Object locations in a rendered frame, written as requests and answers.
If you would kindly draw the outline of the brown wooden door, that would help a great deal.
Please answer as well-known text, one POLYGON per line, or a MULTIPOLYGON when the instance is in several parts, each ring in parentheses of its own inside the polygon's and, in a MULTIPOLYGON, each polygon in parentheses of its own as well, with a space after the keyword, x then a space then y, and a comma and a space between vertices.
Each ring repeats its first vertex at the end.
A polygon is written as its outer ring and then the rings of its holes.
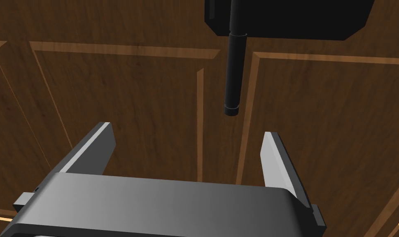
POLYGON ((248 39, 237 116, 227 51, 204 0, 0 0, 0 233, 110 122, 106 175, 251 186, 277 132, 324 237, 399 237, 399 0, 344 41, 248 39))

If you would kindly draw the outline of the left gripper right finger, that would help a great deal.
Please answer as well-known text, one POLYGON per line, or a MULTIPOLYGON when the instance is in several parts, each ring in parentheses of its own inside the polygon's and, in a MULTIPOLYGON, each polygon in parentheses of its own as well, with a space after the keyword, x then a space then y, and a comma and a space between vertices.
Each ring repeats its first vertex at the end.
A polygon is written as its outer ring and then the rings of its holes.
POLYGON ((286 189, 305 207, 311 207, 305 188, 278 133, 264 133, 260 159, 266 187, 286 189))

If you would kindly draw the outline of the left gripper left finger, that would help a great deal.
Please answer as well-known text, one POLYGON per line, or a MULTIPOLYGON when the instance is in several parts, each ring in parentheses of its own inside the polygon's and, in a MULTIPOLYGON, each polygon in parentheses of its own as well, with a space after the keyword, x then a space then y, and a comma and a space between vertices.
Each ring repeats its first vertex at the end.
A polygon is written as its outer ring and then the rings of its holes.
POLYGON ((101 175, 115 146, 111 123, 100 122, 65 156, 59 172, 101 175))

